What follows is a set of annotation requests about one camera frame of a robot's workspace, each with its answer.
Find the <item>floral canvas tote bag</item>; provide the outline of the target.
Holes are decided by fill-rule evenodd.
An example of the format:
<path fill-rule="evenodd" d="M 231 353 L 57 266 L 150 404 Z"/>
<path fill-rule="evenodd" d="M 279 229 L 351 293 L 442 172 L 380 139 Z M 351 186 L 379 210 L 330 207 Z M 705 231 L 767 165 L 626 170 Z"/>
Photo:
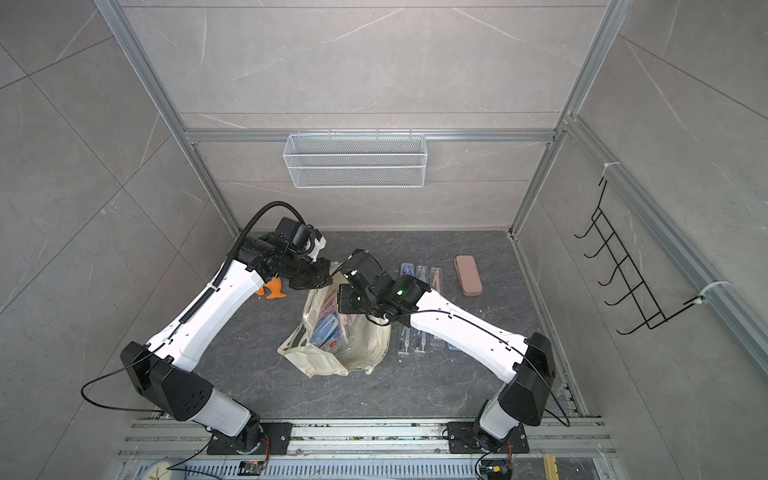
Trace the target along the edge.
<path fill-rule="evenodd" d="M 337 273 L 330 285 L 311 290 L 301 322 L 277 349 L 309 378 L 371 374 L 389 350 L 392 328 L 382 319 L 338 310 L 337 294 L 346 283 Z"/>

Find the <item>small clear plastic box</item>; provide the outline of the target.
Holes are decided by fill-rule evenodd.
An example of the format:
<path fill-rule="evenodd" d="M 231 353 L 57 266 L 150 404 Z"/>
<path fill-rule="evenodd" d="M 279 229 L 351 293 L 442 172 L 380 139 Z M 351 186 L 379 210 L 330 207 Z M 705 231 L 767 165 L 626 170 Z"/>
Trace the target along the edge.
<path fill-rule="evenodd" d="M 432 290 L 441 293 L 442 292 L 442 269 L 441 268 L 431 268 L 429 270 L 430 275 L 430 287 Z"/>

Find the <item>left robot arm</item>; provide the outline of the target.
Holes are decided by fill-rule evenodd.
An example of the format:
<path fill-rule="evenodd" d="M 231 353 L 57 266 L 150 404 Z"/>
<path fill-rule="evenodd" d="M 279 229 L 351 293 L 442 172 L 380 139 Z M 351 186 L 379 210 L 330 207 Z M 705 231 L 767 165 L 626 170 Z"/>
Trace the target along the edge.
<path fill-rule="evenodd" d="M 269 281 L 294 290 L 330 284 L 330 263 L 321 258 L 322 234 L 285 201 L 272 201 L 236 237 L 214 278 L 164 329 L 120 354 L 133 389 L 179 421 L 192 420 L 244 441 L 258 416 L 196 374 L 204 352 L 239 308 Z"/>

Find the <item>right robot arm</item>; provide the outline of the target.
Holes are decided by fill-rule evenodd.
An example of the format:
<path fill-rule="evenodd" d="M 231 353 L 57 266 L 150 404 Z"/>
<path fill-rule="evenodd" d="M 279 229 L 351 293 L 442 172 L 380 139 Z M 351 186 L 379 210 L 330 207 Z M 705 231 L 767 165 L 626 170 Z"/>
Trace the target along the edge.
<path fill-rule="evenodd" d="M 551 341 L 492 325 L 447 300 L 425 282 L 383 274 L 369 282 L 359 271 L 344 275 L 337 301 L 344 314 L 379 318 L 380 325 L 399 322 L 457 347 L 503 382 L 483 406 L 472 427 L 477 444 L 497 450 L 520 426 L 538 426 L 554 396 L 557 377 Z"/>

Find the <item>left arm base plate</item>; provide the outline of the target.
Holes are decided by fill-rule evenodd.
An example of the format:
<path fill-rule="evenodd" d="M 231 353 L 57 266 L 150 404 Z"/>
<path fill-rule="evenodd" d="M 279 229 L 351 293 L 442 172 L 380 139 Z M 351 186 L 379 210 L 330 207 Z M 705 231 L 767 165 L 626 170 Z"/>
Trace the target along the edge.
<path fill-rule="evenodd" d="M 207 446 L 208 455 L 284 455 L 291 440 L 290 422 L 249 423 L 243 431 L 229 437 L 214 430 Z"/>

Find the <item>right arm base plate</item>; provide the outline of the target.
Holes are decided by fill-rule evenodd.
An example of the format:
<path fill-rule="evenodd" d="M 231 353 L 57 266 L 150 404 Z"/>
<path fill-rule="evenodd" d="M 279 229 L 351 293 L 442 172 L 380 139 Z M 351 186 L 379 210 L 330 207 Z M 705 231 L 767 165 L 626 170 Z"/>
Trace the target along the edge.
<path fill-rule="evenodd" d="M 449 422 L 442 432 L 452 454 L 526 454 L 530 447 L 524 426 L 519 424 L 503 439 L 497 439 L 474 422 Z"/>

